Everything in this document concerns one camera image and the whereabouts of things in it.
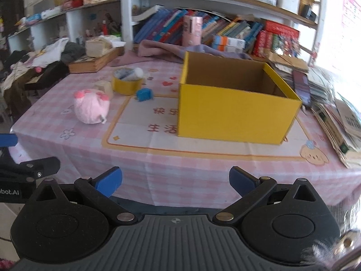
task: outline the table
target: table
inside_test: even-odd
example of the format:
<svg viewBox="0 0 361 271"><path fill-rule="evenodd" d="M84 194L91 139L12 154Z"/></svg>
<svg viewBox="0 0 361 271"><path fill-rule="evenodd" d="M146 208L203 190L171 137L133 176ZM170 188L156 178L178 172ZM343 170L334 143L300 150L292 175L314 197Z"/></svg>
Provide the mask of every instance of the table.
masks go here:
<svg viewBox="0 0 361 271"><path fill-rule="evenodd" d="M127 67L143 68L147 73L144 87L161 96L137 102L116 94L105 124L84 124L73 114L73 93L92 88L98 80L111 80L115 68L71 74L12 127L19 138L10 148L14 160L19 163L57 156L61 169L55 177L61 183L72 183L81 176L95 177L119 166L123 184L115 196L162 206L227 207L240 198L228 182L232 166L256 177L271 176L279 183L292 184L296 178L305 177L329 205L360 196L361 171L347 169L340 162L311 114L299 112L288 135L291 140L286 139L281 146L180 138L174 132L182 65L155 60ZM316 150L312 152L318 152L316 161L309 160L313 164L301 157L313 154L306 147L310 143Z"/></svg>

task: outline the pink plush toy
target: pink plush toy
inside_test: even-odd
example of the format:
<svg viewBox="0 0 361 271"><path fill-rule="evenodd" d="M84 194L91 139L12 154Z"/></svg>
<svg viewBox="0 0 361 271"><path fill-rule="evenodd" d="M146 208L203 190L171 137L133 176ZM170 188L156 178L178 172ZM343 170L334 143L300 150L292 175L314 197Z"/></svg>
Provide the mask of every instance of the pink plush toy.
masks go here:
<svg viewBox="0 0 361 271"><path fill-rule="evenodd" d="M105 123L109 111L109 96L97 89L84 89L74 93L74 112L84 123Z"/></svg>

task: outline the pink checkered tablecloth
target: pink checkered tablecloth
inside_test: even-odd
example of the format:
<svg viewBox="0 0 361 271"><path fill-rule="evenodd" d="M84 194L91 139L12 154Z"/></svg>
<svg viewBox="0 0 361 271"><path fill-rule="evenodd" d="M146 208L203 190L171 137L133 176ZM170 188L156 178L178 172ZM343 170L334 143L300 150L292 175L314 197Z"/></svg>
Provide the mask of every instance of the pink checkered tablecloth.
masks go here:
<svg viewBox="0 0 361 271"><path fill-rule="evenodd" d="M147 74L146 85L155 94L178 94L182 65L161 60L136 63ZM113 166L123 171L123 184L114 195L142 203L225 208L239 199L228 181L229 169L239 166L256 177L268 175L279 183L292 184L307 178L324 201L338 204L361 192L361 170L347 169L338 159L326 135L312 115L300 111L298 119L329 162L317 166L303 161L222 159L174 156L104 148L102 138L125 96L111 100L108 122L88 125L72 111L73 93L92 88L98 80L111 80L115 68L98 73L71 74L48 91L12 127L19 142L10 148L16 162L56 156L61 169L58 182L72 183L81 176L95 177Z"/></svg>

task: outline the yellow box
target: yellow box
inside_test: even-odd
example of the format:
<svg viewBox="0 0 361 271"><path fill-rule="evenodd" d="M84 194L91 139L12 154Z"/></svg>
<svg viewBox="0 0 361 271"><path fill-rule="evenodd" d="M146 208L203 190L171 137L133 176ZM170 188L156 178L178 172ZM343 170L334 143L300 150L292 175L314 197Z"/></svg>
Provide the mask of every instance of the yellow box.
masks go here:
<svg viewBox="0 0 361 271"><path fill-rule="evenodd" d="M301 100L266 63L187 52L178 136L280 144Z"/></svg>
<svg viewBox="0 0 361 271"><path fill-rule="evenodd" d="M113 91L126 96L134 95L141 89L142 83L143 78L133 82L126 82L124 80L117 79L115 76L111 79L111 87L113 88Z"/></svg>

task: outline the pink cylindrical can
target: pink cylindrical can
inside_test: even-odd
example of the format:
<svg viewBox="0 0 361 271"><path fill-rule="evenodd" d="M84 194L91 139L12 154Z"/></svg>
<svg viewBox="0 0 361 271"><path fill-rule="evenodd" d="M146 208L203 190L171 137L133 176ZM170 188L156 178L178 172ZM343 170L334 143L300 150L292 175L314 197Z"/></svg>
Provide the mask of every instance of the pink cylindrical can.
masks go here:
<svg viewBox="0 0 361 271"><path fill-rule="evenodd" d="M183 18L183 38L182 46L196 46L202 40L203 18L198 16L185 15Z"/></svg>

